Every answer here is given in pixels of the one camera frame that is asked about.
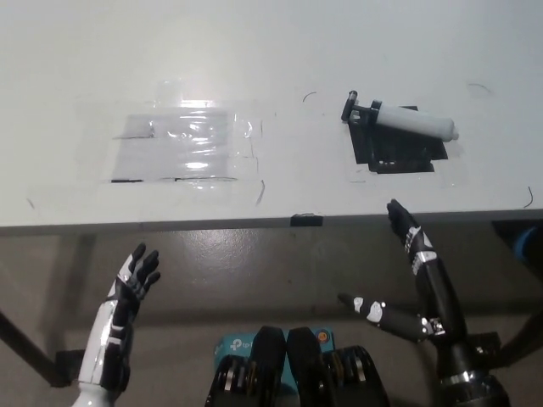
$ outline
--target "white cylinder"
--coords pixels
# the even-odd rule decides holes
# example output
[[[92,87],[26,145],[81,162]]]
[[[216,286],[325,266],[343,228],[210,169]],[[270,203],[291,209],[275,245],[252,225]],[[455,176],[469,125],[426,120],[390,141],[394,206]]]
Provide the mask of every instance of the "white cylinder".
[[[452,119],[433,117],[416,110],[382,105],[377,116],[377,124],[437,137],[444,142],[458,139],[458,131]]]

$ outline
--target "robotic hand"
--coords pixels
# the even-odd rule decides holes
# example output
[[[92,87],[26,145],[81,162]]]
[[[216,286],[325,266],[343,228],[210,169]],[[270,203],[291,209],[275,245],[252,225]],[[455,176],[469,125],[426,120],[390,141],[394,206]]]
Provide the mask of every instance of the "robotic hand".
[[[145,295],[160,278],[159,252],[143,261],[145,244],[128,256],[100,305],[79,373],[80,395],[73,407],[113,407],[130,379],[132,322]]]
[[[415,276],[420,312],[410,314],[383,301],[340,294],[339,300],[374,326],[398,337],[428,339],[438,354],[437,375],[447,407],[509,407],[501,384],[489,374],[468,341],[466,321],[445,266],[413,216],[397,201],[387,205]]]

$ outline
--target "black table leg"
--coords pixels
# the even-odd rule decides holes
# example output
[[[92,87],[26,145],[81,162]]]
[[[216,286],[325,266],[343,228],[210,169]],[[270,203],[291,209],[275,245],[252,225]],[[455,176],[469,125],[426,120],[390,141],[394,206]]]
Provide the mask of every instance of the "black table leg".
[[[0,339],[52,387],[66,387],[70,379],[6,315],[0,311]]]

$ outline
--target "white robotic hand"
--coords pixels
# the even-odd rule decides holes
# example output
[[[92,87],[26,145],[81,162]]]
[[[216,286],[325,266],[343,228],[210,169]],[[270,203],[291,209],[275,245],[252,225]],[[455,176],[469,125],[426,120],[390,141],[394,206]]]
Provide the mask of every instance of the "white robotic hand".
[[[141,243],[120,268],[100,305],[79,373],[80,396],[73,407],[111,407],[126,390],[132,322],[148,290],[160,278],[156,271],[159,252],[154,250],[142,260],[144,253],[145,244]]]

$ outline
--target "white table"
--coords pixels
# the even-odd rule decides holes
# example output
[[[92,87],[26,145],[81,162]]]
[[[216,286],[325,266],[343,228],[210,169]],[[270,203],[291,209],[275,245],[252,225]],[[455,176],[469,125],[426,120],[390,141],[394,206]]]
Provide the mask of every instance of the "white table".
[[[541,15],[510,0],[4,0],[0,233],[345,224],[391,198],[438,218],[538,217]],[[107,182],[119,120],[164,81],[257,112],[252,181],[217,199]],[[352,89],[453,118],[455,158],[354,179],[339,119]]]

